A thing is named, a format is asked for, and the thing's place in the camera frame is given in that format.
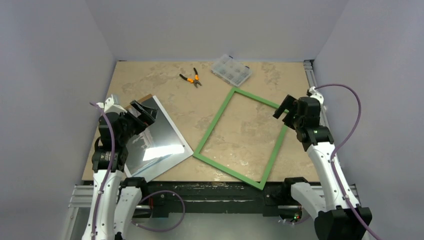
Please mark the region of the glossy photo print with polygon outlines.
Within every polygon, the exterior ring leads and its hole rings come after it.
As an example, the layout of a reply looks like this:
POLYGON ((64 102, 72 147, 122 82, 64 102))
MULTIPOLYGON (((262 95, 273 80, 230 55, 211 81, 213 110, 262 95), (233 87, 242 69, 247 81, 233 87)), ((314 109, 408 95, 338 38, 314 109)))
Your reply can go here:
POLYGON ((150 182, 192 156, 194 151, 157 96, 148 97, 141 104, 156 109, 157 116, 154 124, 127 143, 124 172, 127 177, 142 177, 150 182))

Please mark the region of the green wooden picture frame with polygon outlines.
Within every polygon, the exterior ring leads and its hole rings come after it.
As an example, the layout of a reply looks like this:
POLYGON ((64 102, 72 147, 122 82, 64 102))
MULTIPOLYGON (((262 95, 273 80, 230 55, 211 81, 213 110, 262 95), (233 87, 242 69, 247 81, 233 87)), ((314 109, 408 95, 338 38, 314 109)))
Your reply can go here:
POLYGON ((273 109, 278 109, 278 107, 280 106, 279 104, 274 103, 270 100, 267 100, 263 97, 254 95, 250 92, 247 92, 247 91, 242 90, 242 89, 237 88, 237 87, 232 87, 231 90, 229 91, 229 93, 227 94, 227 96, 225 97, 222 105, 218 109, 215 117, 211 121, 209 127, 207 128, 207 130, 204 134, 204 136, 202 137, 202 139, 200 140, 196 149, 194 150, 192 156, 194 158, 196 158, 196 159, 198 159, 198 160, 200 160, 200 161, 202 161, 202 162, 204 162, 204 163, 206 163, 206 164, 208 164, 208 165, 210 165, 210 166, 212 166, 212 167, 214 167, 214 168, 216 168, 216 169, 218 169, 218 170, 220 170, 220 171, 222 171, 222 172, 224 172, 224 173, 226 173, 226 174, 228 174, 228 175, 230 175, 230 176, 232 176, 232 177, 234 177, 238 180, 241 180, 242 182, 262 191, 265 188, 268 177, 269 177, 271 170, 273 168, 273 165, 274 165, 274 163, 277 159, 278 153, 280 152, 280 149, 283 145, 283 141, 284 141, 284 138, 285 138, 285 135, 286 135, 286 131, 288 129, 286 126, 283 126, 281 128, 280 132, 279 132, 279 135, 277 137, 277 140, 275 142, 273 150, 270 154, 269 160, 268 160, 268 162, 265 166, 265 169, 263 171, 263 175, 262 175, 260 181, 255 181, 253 179, 250 179, 250 178, 242 175, 241 173, 236 172, 235 170, 232 170, 229 167, 224 166, 224 165, 222 165, 222 164, 220 164, 220 163, 218 163, 218 162, 216 162, 216 161, 214 161, 214 160, 212 160, 212 159, 201 154, 201 150, 203 149, 204 145, 206 144, 208 138, 211 136, 215 126, 217 125, 218 121, 220 120, 220 117, 224 113, 226 107, 228 106, 231 98, 233 97, 233 95, 235 93, 242 95, 244 97, 250 98, 250 99, 252 99, 256 102, 259 102, 261 104, 267 105, 267 106, 269 106, 273 109))

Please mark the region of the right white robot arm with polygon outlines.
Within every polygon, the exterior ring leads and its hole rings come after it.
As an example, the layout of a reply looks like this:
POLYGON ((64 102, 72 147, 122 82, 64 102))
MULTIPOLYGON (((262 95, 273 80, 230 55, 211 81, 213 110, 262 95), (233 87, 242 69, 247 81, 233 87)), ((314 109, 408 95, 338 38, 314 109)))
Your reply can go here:
POLYGON ((361 240, 368 230, 372 213, 362 207, 351 190, 340 162, 330 129, 321 124, 324 97, 312 86, 307 95, 287 95, 273 117, 283 112, 284 124, 296 132, 297 140, 311 159, 319 177, 323 196, 313 190, 302 177, 287 178, 280 196, 288 204, 300 204, 303 214, 313 219, 315 234, 320 240, 361 240))

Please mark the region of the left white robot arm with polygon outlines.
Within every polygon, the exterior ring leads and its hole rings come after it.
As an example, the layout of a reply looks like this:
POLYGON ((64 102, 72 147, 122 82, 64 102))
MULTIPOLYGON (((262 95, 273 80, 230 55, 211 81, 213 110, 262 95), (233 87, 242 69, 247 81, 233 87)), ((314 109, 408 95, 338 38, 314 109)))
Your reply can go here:
POLYGON ((83 240, 122 240, 130 223, 130 213, 136 205, 149 199, 149 191, 142 177, 123 180, 128 157, 127 144, 151 126, 157 109, 136 100, 125 109, 114 97, 93 103, 100 111, 98 132, 91 157, 93 193, 83 240))

